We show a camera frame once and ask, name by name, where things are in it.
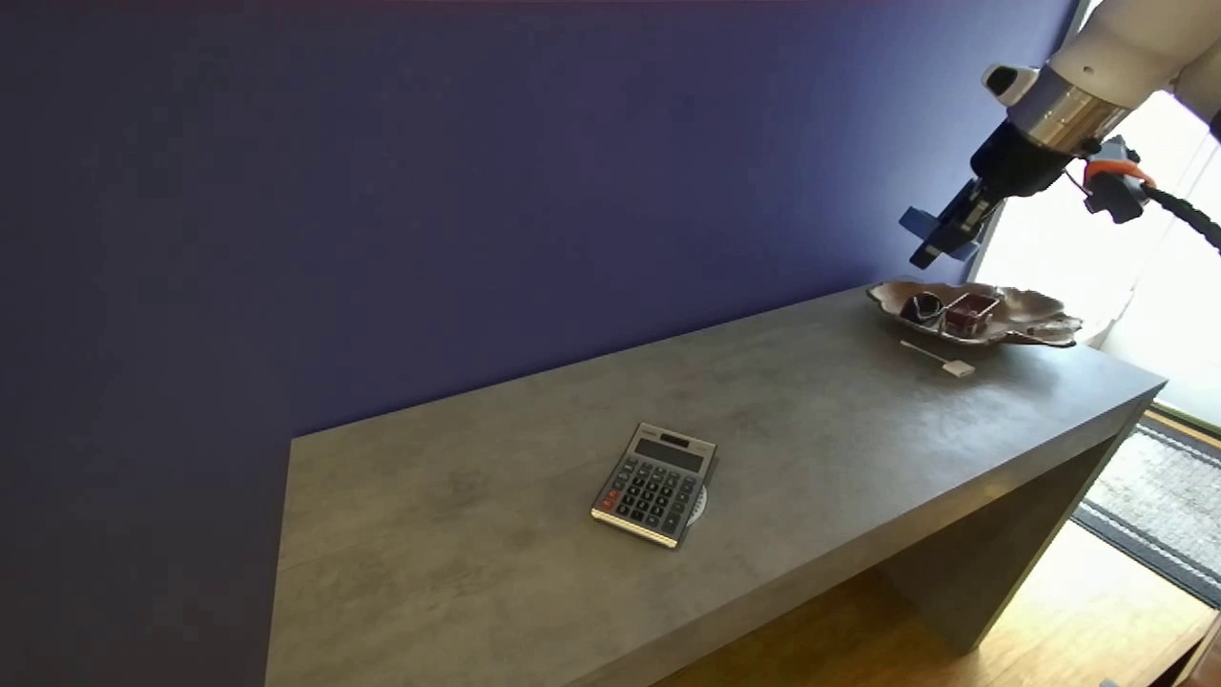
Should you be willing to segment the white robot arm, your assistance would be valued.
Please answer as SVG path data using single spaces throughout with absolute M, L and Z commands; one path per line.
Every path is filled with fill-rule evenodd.
M 1044 192 L 1072 160 L 1089 215 L 1134 223 L 1159 202 L 1205 239 L 1215 223 L 1157 188 L 1114 127 L 1153 90 L 1171 90 L 1221 137 L 1221 0 L 1101 0 L 1087 24 L 1042 65 L 997 65 L 984 89 L 1007 118 L 967 155 L 974 178 L 943 215 L 906 206 L 900 225 L 919 235 L 914 268 L 966 259 L 1007 200 Z

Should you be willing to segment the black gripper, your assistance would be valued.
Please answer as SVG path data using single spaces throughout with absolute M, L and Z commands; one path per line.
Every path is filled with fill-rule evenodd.
M 930 268 L 939 256 L 967 259 L 974 235 L 1004 200 L 1026 200 L 1044 192 L 1069 163 L 1069 153 L 1031 141 L 1014 122 L 998 122 L 989 141 L 967 155 L 974 178 L 951 200 L 943 223 L 913 215 L 906 230 L 919 235 L 913 252 L 914 268 Z

